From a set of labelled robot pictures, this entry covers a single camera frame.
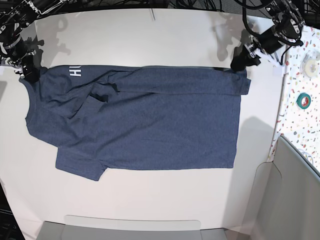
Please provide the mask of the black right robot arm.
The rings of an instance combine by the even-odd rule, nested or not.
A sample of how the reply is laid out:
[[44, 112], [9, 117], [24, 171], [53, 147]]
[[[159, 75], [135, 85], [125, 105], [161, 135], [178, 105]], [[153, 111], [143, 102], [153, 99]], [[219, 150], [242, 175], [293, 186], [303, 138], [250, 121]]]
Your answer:
[[12, 69], [21, 79], [35, 83], [40, 70], [34, 64], [36, 49], [31, 40], [23, 40], [21, 32], [34, 21], [48, 17], [65, 0], [21, 0], [0, 14], [0, 67]]

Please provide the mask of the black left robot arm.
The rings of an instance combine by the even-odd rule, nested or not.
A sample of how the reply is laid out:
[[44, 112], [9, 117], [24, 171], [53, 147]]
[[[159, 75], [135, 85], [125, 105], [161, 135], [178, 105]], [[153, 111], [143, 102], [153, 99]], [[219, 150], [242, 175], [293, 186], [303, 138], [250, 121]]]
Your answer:
[[[281, 67], [285, 53], [278, 58], [277, 51], [283, 46], [301, 47], [305, 20], [291, 0], [262, 0], [258, 6], [247, 5], [245, 0], [236, 1], [242, 7], [242, 22], [249, 33], [249, 41], [242, 44], [239, 54], [234, 54], [230, 68], [240, 72], [246, 67], [258, 66], [260, 59], [266, 59], [276, 67]], [[247, 21], [247, 10], [264, 8], [271, 16], [273, 25], [262, 33], [254, 32]]]

